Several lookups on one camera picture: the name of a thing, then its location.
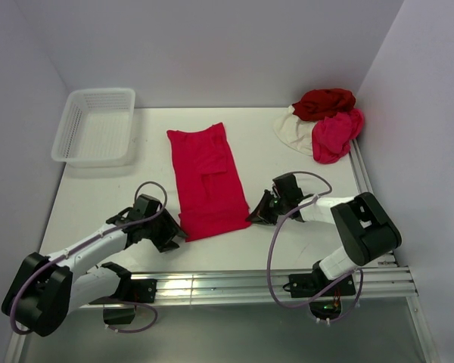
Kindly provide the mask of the bright red t-shirt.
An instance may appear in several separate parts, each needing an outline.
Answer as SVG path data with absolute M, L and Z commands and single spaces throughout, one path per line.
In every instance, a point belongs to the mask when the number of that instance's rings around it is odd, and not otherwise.
M 224 125 L 199 132 L 169 130 L 166 135 L 187 242 L 250 227 L 249 206 Z

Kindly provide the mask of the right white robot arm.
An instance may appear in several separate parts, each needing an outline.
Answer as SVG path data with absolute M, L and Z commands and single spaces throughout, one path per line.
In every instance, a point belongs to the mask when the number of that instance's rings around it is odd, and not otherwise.
M 318 194 L 304 194 L 297 183 L 298 175 L 317 178 L 327 189 Z M 289 283 L 289 287 L 308 290 L 312 295 L 330 294 L 338 286 L 338 278 L 346 278 L 349 272 L 397 249 L 402 243 L 400 231 L 374 194 L 363 192 L 354 197 L 332 197 L 332 191 L 331 184 L 320 175 L 288 172 L 272 180 L 272 188 L 264 191 L 260 202 L 246 218 L 253 224 L 275 226 L 268 252 L 268 275 L 275 241 L 288 219 L 321 222 L 336 228 L 341 247 L 313 265 L 306 283 Z

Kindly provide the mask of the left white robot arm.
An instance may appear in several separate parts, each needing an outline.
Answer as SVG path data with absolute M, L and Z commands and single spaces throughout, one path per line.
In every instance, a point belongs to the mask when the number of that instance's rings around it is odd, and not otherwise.
M 2 312 L 16 333 L 46 337 L 72 311 L 89 303 L 147 306 L 154 301 L 156 282 L 133 281 L 130 270 L 108 257 L 143 240 L 167 253 L 187 237 L 158 199 L 141 194 L 78 243 L 46 256 L 29 254 L 5 295 Z

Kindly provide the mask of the white t-shirt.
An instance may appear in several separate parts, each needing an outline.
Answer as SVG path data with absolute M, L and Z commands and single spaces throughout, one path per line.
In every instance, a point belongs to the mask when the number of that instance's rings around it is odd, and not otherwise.
M 289 148 L 311 157 L 313 155 L 312 132 L 316 122 L 303 121 L 289 106 L 274 123 L 273 131 Z

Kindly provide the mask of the pink t-shirt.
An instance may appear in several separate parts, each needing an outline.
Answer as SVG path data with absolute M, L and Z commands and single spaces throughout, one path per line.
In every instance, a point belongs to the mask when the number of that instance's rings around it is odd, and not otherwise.
M 362 131 L 364 123 L 359 109 L 318 121 L 312 131 L 313 159 L 321 164 L 336 163 L 350 152 L 350 142 Z

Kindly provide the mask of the dark red t-shirt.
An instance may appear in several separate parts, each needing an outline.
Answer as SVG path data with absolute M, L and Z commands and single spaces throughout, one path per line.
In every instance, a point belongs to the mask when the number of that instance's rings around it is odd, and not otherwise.
M 348 112 L 355 106 L 356 98 L 351 91 L 342 88 L 314 89 L 292 104 L 293 114 L 306 122 L 333 117 Z

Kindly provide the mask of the white plastic mesh basket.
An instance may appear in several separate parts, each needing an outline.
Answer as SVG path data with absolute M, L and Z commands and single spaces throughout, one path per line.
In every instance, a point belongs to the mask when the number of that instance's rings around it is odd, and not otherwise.
M 88 88 L 71 92 L 51 158 L 76 168 L 124 166 L 130 155 L 135 91 Z

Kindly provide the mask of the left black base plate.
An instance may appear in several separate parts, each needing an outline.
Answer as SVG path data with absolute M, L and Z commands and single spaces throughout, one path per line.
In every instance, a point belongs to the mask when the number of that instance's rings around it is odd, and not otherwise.
M 126 302 L 153 303 L 157 292 L 156 279 L 132 279 L 123 298 Z

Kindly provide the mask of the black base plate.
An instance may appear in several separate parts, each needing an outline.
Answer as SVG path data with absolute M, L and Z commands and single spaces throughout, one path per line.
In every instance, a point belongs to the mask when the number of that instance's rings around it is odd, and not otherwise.
M 153 303 L 157 292 L 156 279 L 132 279 L 123 298 L 126 302 Z
M 293 299 L 313 297 L 331 283 L 325 277 L 313 273 L 288 275 L 288 282 L 283 285 L 283 290 L 288 292 Z M 322 297 L 355 296 L 356 288 L 352 276 L 345 277 L 341 282 L 331 287 L 322 294 Z

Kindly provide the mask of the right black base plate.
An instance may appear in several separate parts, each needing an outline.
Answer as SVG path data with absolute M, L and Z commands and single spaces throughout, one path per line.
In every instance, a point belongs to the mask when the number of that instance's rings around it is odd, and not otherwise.
M 283 290 L 288 292 L 293 299 L 313 297 L 331 283 L 325 277 L 313 273 L 288 275 L 288 282 L 283 285 Z M 345 277 L 341 282 L 331 287 L 322 294 L 322 297 L 355 296 L 356 288 L 352 276 Z

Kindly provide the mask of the aluminium mounting rail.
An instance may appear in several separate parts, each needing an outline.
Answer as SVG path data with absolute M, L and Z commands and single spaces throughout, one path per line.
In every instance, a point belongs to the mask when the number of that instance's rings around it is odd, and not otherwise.
M 408 268 L 364 268 L 353 275 L 351 285 L 364 299 L 414 297 L 417 288 Z M 96 268 L 87 276 L 84 287 L 73 285 L 69 311 L 83 306 L 118 307 L 115 299 L 105 295 L 110 288 L 100 282 L 102 275 Z M 132 274 L 134 282 L 154 279 L 154 306 L 200 306 L 244 303 L 271 303 L 264 271 L 221 271 L 194 273 L 139 273 Z

